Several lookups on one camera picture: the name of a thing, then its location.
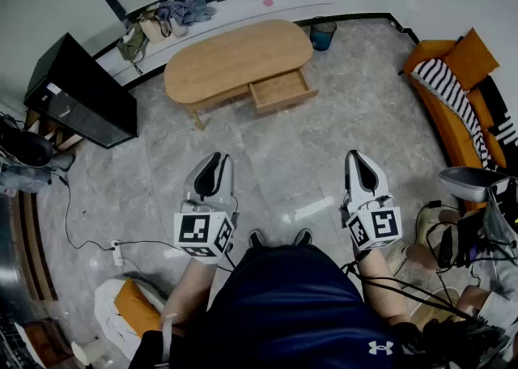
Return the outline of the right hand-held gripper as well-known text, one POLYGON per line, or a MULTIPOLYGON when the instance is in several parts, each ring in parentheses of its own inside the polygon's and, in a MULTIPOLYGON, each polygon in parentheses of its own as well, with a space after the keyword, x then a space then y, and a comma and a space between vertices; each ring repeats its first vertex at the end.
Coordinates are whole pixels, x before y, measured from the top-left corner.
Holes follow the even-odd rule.
POLYGON ((349 199, 340 207, 342 228, 359 251, 383 248, 402 237, 401 211, 393 203, 387 177, 364 153, 352 150, 345 159, 349 199), (360 201, 369 192, 374 199, 360 201))

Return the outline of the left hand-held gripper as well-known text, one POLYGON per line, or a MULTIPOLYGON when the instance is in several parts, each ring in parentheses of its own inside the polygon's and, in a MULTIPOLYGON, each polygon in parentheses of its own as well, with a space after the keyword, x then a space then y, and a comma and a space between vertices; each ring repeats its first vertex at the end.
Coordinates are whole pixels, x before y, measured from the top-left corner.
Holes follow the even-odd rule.
POLYGON ((218 264, 236 229, 234 163, 229 154, 206 156, 187 175, 173 246, 205 265, 218 264))

